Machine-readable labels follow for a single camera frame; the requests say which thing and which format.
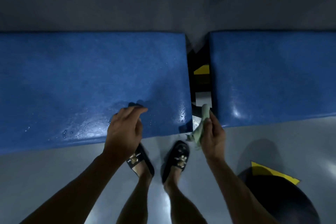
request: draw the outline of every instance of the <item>slipper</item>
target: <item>slipper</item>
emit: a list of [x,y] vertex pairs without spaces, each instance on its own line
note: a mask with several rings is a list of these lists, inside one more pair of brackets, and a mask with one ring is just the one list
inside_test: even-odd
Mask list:
[[171,167],[178,167],[182,171],[186,168],[189,155],[189,146],[183,141],[177,141],[168,153],[166,165],[162,172],[162,183],[165,183],[168,178]]
[[149,160],[144,147],[142,146],[142,144],[139,144],[138,148],[135,150],[135,153],[128,158],[127,164],[132,169],[133,167],[135,167],[137,164],[139,164],[143,160],[145,160],[145,163],[149,169],[150,174],[154,176],[154,167],[151,161]]

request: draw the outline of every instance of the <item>bare foot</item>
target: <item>bare foot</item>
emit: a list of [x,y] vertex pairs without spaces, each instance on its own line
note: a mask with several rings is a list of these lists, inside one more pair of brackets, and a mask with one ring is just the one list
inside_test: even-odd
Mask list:
[[177,184],[179,183],[179,180],[181,177],[181,172],[182,170],[178,167],[172,166],[170,168],[170,173],[168,175],[168,178],[163,184],[163,187],[166,192],[168,192],[171,187],[177,187]]
[[148,181],[149,183],[151,182],[153,177],[147,167],[145,160],[142,160],[139,164],[134,166],[132,169],[139,176],[139,179],[144,179]]

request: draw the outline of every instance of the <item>person's left arm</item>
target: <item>person's left arm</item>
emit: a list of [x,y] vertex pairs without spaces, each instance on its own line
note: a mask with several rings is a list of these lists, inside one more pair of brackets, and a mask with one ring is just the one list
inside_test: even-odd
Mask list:
[[144,107],[128,107],[115,114],[107,130],[103,153],[21,224],[84,223],[111,177],[137,149],[142,138],[139,117],[146,111]]

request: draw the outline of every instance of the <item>blue vinyl cushion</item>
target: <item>blue vinyl cushion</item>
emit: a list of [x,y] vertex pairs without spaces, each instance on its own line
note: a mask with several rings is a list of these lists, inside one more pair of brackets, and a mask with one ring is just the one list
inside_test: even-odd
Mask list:
[[192,130],[184,34],[0,34],[0,154],[104,142],[129,103],[143,137]]
[[213,32],[210,56],[223,126],[336,114],[334,32]]

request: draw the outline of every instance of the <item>person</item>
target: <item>person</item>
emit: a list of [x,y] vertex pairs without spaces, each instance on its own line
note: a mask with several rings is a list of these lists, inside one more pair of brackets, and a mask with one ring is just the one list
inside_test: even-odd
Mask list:
[[[122,108],[115,114],[107,130],[102,154],[95,158],[76,179],[21,223],[83,224],[111,177],[122,163],[127,161],[138,175],[139,181],[121,210],[117,224],[145,224],[148,218],[147,193],[154,175],[153,166],[140,144],[142,139],[140,115],[147,110],[145,107],[133,106]],[[277,223],[226,164],[225,131],[213,113],[204,123],[201,146],[226,201],[233,223]],[[176,142],[170,151],[162,175],[164,189],[170,198],[173,224],[207,223],[196,206],[182,194],[178,187],[189,153],[186,143]]]

